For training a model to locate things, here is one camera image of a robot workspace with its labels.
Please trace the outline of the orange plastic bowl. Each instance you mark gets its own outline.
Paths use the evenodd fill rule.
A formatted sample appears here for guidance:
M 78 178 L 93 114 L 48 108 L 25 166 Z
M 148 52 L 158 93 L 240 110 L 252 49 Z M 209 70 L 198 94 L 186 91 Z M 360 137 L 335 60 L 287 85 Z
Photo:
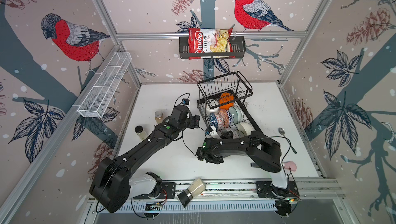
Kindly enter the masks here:
M 219 98 L 219 108 L 229 110 L 230 107 L 234 106 L 234 95 L 228 92 L 224 92 L 221 94 Z

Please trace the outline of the white ceramic bowl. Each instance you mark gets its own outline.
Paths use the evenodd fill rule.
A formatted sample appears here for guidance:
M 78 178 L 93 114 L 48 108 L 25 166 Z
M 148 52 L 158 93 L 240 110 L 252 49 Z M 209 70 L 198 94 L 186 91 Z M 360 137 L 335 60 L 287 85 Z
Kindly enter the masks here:
M 218 114 L 219 113 L 219 108 L 218 107 L 216 107 L 216 108 L 210 108 L 210 106 L 209 105 L 207 105 L 206 106 L 206 114 L 207 115 L 210 115 L 210 114 Z

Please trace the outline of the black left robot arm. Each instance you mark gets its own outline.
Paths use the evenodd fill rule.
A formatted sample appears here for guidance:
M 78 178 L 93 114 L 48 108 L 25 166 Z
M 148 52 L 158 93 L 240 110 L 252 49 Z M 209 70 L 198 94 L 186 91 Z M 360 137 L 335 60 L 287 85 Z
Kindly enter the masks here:
M 130 197 L 132 175 L 157 151 L 177 140 L 185 129 L 198 129 L 200 116 L 186 105 L 173 107 L 172 113 L 155 126 L 153 132 L 125 154 L 103 159 L 97 168 L 89 193 L 109 213 L 116 212 Z

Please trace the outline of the cream ceramic bowl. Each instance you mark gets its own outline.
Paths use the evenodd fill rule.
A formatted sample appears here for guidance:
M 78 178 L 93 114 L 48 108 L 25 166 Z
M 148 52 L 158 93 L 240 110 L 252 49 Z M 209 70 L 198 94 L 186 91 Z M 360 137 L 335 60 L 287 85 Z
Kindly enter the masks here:
M 251 132 L 254 131 L 254 128 L 251 124 L 246 122 L 240 122 L 236 124 L 237 129 L 243 133 L 244 136 L 251 135 Z

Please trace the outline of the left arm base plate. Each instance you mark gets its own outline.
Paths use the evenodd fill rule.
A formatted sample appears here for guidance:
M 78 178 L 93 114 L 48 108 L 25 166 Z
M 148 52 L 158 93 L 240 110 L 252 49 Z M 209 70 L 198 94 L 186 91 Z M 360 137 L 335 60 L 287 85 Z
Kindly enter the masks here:
M 175 197 L 175 182 L 163 182 L 155 186 L 153 191 L 149 194 L 142 194 L 133 197 L 134 200 L 165 200 L 174 199 Z

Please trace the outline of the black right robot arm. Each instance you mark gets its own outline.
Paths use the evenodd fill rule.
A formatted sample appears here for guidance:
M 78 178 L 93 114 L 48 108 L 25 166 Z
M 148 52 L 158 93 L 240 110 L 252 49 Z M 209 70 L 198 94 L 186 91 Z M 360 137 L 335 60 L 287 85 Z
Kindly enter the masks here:
M 282 164 L 280 146 L 279 142 L 260 131 L 252 131 L 241 138 L 235 138 L 229 131 L 219 138 L 205 138 L 196 156 L 200 161 L 216 165 L 222 164 L 228 156 L 248 156 L 259 168 L 270 173 L 272 182 L 267 195 L 283 198 L 289 192 L 289 178 Z

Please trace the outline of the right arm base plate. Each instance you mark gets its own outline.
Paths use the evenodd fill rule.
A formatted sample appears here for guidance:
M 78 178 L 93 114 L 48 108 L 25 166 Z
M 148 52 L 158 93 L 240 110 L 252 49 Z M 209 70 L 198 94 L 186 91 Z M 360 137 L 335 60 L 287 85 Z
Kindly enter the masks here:
M 295 181 L 288 181 L 288 186 L 286 188 L 275 187 L 270 181 L 257 181 L 255 182 L 255 185 L 259 198 L 283 200 L 300 197 Z

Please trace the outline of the light green ceramic bowl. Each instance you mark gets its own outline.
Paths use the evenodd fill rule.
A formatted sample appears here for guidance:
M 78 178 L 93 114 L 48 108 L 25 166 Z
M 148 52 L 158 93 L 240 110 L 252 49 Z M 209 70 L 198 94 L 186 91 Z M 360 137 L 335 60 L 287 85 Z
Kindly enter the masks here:
M 244 120 L 243 111 L 238 107 L 230 107 L 229 112 L 233 116 L 233 124 L 238 124 Z

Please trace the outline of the teal rimmed patterned bowl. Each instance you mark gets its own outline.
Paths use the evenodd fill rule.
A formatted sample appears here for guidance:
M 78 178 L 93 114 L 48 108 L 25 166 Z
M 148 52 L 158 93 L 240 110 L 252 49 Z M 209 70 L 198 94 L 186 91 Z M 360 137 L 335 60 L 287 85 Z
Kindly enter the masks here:
M 209 123 L 214 126 L 216 130 L 220 130 L 223 127 L 223 120 L 219 114 L 211 113 L 209 115 Z

